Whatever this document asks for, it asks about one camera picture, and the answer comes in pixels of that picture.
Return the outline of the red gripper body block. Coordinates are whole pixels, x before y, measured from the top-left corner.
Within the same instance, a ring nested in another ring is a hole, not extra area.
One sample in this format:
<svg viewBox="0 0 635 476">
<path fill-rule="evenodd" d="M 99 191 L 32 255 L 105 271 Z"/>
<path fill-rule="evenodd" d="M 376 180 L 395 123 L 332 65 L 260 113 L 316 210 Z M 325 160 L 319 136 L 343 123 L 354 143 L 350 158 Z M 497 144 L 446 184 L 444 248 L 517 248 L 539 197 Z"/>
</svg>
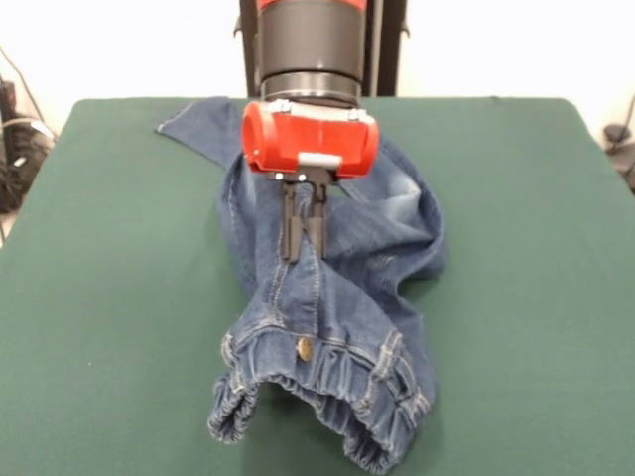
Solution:
<svg viewBox="0 0 635 476">
<path fill-rule="evenodd" d="M 318 168 L 339 179 L 366 176 L 380 142 L 376 120 L 363 109 L 290 100 L 249 103 L 241 135 L 246 163 L 254 172 L 292 174 Z"/>
</svg>

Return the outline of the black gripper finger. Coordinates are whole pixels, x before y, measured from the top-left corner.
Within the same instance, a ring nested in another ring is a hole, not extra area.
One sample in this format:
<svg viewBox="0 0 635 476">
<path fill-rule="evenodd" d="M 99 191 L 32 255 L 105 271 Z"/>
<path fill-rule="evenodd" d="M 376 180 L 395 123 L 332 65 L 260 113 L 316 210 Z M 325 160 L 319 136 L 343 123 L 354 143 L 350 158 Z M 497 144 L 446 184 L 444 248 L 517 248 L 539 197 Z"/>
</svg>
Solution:
<svg viewBox="0 0 635 476">
<path fill-rule="evenodd" d="M 288 262 L 297 262 L 302 246 L 302 219 L 296 210 L 296 186 L 283 183 L 283 246 L 282 255 Z"/>
<path fill-rule="evenodd" d="M 313 182 L 313 193 L 311 208 L 306 217 L 306 230 L 309 234 L 317 255 L 324 257 L 325 253 L 325 204 L 327 186 L 322 183 Z"/>
</svg>

